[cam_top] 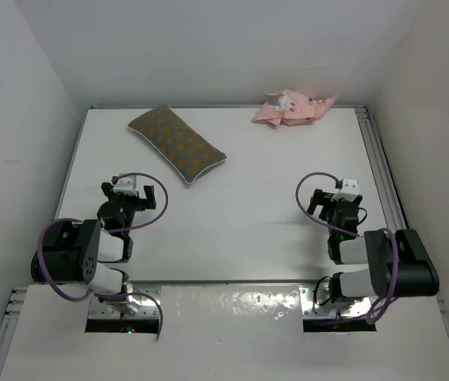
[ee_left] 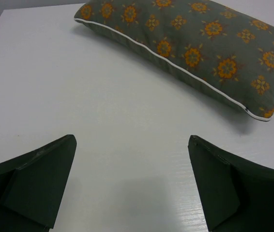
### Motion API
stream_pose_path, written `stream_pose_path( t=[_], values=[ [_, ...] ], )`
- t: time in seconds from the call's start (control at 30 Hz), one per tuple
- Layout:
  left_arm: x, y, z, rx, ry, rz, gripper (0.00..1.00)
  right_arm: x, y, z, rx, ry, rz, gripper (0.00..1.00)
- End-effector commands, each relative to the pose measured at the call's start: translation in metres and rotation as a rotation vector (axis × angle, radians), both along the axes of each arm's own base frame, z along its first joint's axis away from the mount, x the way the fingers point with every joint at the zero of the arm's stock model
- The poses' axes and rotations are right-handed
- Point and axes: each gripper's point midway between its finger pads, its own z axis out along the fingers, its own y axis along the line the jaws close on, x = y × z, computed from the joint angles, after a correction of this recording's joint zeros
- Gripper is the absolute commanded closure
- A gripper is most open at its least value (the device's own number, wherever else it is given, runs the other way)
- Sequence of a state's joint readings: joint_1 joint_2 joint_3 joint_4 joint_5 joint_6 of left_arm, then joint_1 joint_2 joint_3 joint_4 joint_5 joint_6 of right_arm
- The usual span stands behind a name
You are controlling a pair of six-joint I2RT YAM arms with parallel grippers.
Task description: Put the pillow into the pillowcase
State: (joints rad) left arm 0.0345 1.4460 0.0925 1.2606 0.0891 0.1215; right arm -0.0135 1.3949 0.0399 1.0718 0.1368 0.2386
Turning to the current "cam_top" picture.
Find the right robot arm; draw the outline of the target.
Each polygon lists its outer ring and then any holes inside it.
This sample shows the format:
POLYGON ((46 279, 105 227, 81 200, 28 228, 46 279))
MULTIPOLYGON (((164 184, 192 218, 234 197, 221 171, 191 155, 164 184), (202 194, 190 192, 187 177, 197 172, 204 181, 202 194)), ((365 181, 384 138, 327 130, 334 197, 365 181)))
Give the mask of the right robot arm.
POLYGON ((328 256, 337 265, 363 264, 359 271, 339 271, 317 281, 313 304, 350 302, 373 298, 366 319, 378 319, 399 298, 432 297, 439 292, 439 275, 418 232, 386 228, 358 232, 365 209, 363 197, 350 200, 316 189, 307 213, 321 211, 318 221, 328 225, 328 256))

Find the grey pillow with orange flowers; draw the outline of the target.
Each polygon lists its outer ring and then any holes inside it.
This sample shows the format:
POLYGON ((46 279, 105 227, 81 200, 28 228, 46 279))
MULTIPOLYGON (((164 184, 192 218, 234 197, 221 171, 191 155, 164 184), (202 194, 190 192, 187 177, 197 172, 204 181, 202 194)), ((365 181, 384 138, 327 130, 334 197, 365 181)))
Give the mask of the grey pillow with orange flowers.
POLYGON ((129 122, 181 176, 188 185, 227 160, 168 105, 157 106, 129 122))

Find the pink bunny print pillowcase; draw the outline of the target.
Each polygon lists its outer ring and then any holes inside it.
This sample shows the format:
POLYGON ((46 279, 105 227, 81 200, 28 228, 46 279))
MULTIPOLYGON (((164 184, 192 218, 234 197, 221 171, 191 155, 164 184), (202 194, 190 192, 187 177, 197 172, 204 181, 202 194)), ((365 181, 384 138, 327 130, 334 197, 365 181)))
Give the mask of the pink bunny print pillowcase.
POLYGON ((251 122, 272 127, 310 125, 320 120, 336 99, 336 95, 330 98, 312 98, 305 93, 285 89, 269 94, 251 122))

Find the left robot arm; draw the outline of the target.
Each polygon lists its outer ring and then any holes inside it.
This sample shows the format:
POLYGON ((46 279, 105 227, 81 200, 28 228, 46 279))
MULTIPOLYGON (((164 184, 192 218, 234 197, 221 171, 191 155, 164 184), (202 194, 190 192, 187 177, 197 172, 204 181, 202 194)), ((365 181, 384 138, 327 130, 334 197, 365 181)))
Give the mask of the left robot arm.
POLYGON ((136 189, 133 177, 113 179, 101 185, 106 201, 95 219, 61 219, 44 230, 41 251, 30 265, 36 283, 73 284, 86 288, 110 309, 133 317, 148 300, 138 295, 127 274, 113 264, 125 264, 132 256, 133 241, 129 229, 136 213, 155 210, 155 187, 136 189))

